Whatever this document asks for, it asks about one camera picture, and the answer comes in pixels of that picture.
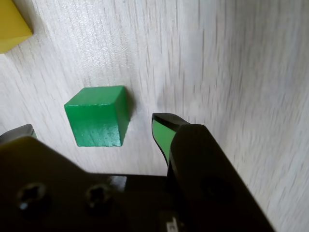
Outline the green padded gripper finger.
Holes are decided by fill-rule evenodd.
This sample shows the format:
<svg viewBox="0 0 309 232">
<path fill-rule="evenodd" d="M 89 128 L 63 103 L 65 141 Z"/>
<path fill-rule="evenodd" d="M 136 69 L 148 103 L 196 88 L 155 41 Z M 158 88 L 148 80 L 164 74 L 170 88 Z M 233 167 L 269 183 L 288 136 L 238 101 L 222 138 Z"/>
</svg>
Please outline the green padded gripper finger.
<svg viewBox="0 0 309 232">
<path fill-rule="evenodd" d="M 175 178 L 189 231 L 273 231 L 206 126 L 175 114 L 154 113 L 152 133 Z"/>
</svg>

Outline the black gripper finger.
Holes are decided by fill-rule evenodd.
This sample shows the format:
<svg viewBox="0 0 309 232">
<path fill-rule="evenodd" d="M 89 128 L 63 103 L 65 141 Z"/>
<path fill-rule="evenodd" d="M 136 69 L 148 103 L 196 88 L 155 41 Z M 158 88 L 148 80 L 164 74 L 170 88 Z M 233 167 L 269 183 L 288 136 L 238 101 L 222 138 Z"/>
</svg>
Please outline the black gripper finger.
<svg viewBox="0 0 309 232">
<path fill-rule="evenodd" d="M 3 232 L 112 232 L 109 190 L 35 137 L 31 124 L 0 137 Z"/>
</svg>

